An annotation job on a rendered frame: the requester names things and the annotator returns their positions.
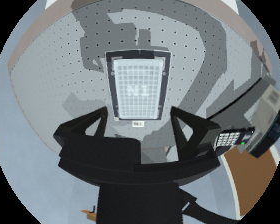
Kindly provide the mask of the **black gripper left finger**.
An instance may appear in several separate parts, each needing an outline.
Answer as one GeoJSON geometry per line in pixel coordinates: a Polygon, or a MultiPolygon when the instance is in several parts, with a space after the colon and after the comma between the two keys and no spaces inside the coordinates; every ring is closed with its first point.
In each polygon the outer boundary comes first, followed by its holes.
{"type": "Polygon", "coordinates": [[[94,136],[104,137],[107,118],[108,118],[108,110],[107,107],[104,106],[91,113],[85,114],[83,116],[77,117],[75,119],[60,124],[57,130],[63,130],[63,131],[68,131],[70,133],[86,135],[85,133],[86,129],[90,127],[93,123],[95,123],[98,119],[100,119],[98,128],[94,136]]]}

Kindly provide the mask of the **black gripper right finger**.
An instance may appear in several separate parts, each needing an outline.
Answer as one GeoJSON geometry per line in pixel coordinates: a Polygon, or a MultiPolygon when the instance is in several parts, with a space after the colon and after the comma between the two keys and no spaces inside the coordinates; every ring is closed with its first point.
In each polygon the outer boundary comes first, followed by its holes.
{"type": "Polygon", "coordinates": [[[196,148],[212,144],[222,130],[218,123],[191,114],[175,106],[171,106],[170,117],[178,160],[188,159],[196,148]],[[193,134],[188,141],[180,127],[177,117],[193,130],[193,134]]]}

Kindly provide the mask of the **white multi-well plate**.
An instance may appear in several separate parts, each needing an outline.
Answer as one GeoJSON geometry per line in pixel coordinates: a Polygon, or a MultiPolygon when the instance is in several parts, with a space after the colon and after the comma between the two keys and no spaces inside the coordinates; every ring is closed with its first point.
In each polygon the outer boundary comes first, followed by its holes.
{"type": "Polygon", "coordinates": [[[121,119],[156,119],[162,70],[163,60],[114,60],[116,92],[121,119]],[[153,92],[153,90],[156,91],[153,92]]]}

